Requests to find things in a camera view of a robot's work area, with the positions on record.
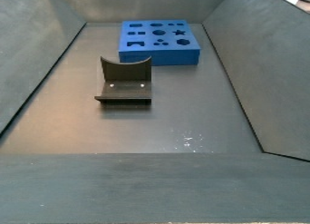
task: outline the star-shaped hole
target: star-shaped hole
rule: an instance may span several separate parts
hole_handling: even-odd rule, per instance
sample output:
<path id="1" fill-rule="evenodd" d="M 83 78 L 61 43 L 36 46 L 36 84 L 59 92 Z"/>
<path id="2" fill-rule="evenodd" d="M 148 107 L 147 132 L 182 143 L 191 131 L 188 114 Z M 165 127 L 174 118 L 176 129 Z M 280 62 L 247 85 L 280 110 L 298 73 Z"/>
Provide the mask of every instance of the star-shaped hole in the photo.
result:
<path id="1" fill-rule="evenodd" d="M 175 35 L 184 35 L 186 34 L 186 32 L 180 31 L 180 30 L 176 30 L 174 33 L 175 33 Z"/>

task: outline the shape sorter block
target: shape sorter block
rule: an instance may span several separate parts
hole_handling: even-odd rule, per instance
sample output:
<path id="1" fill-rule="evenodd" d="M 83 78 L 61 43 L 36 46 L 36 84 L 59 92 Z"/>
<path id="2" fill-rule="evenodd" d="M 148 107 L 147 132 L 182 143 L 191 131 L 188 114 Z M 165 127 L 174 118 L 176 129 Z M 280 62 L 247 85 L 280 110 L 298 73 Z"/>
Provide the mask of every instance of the shape sorter block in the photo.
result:
<path id="1" fill-rule="evenodd" d="M 121 63 L 151 57 L 153 66 L 198 64 L 200 47 L 187 21 L 124 21 L 119 56 Z"/>

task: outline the circular hole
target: circular hole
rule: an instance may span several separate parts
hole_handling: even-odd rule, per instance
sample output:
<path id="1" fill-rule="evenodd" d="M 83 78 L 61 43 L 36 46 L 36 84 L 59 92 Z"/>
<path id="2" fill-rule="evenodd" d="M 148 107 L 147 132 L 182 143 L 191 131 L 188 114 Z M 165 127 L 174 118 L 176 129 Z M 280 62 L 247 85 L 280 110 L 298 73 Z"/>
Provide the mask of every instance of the circular hole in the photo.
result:
<path id="1" fill-rule="evenodd" d="M 161 24 L 151 24 L 151 26 L 161 26 Z"/>
<path id="2" fill-rule="evenodd" d="M 164 35 L 165 32 L 163 30 L 156 30 L 152 32 L 155 35 Z"/>
<path id="3" fill-rule="evenodd" d="M 178 39 L 178 40 L 176 40 L 176 43 L 178 43 L 179 45 L 188 45 L 188 44 L 190 44 L 190 41 L 188 41 L 187 39 Z"/>

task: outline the bin floor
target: bin floor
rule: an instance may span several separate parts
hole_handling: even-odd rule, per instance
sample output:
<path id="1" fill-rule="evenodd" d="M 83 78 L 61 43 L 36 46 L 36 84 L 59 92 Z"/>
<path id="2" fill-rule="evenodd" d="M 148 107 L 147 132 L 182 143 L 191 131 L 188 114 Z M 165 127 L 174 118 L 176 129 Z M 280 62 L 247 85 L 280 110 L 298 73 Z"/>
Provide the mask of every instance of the bin floor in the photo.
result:
<path id="1" fill-rule="evenodd" d="M 119 24 L 88 24 L 0 140 L 0 153 L 260 153 L 200 24 L 200 63 L 152 67 L 149 107 L 104 108 L 99 57 L 119 61 Z"/>

